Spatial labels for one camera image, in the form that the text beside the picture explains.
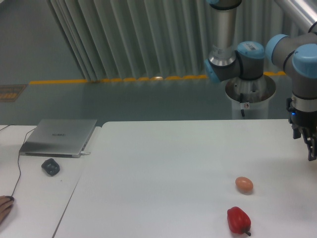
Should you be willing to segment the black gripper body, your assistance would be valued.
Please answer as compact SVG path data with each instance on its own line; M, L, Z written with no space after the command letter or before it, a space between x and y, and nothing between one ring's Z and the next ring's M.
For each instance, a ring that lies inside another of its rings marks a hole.
M295 108L295 98L286 99L286 110L289 112L289 123L293 129L293 139L301 136L304 139L317 136L317 112L304 112Z

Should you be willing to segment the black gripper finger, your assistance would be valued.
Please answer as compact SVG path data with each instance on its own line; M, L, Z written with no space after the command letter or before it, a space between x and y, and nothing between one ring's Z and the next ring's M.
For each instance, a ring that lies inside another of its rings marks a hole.
M317 134L309 134L308 131L303 131L303 139L308 148L308 161L317 159Z

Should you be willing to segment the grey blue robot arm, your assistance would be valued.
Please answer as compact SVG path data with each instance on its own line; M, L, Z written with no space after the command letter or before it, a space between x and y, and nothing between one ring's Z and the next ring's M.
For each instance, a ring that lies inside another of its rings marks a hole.
M293 138L303 138L308 160L317 158L317 4L312 0L279 0L303 35L291 38L284 34L272 37L266 46L241 42L233 47L239 0L211 0L214 35L212 51L205 60L208 78L227 81L226 93L241 107L269 99L275 92L272 79L264 76L264 60L282 69L292 80L292 96L286 100Z

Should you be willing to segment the person's hand on mouse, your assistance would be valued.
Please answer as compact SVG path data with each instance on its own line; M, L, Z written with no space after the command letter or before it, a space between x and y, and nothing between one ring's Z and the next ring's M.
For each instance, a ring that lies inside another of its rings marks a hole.
M10 201L5 195L0 197L0 223L9 215L13 208L14 201Z

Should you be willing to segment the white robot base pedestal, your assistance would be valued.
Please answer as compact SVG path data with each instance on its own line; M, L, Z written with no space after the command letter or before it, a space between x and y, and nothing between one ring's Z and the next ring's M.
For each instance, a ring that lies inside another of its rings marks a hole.
M267 75L251 81L236 77L227 82L225 92L231 101L233 119L267 119L276 84Z

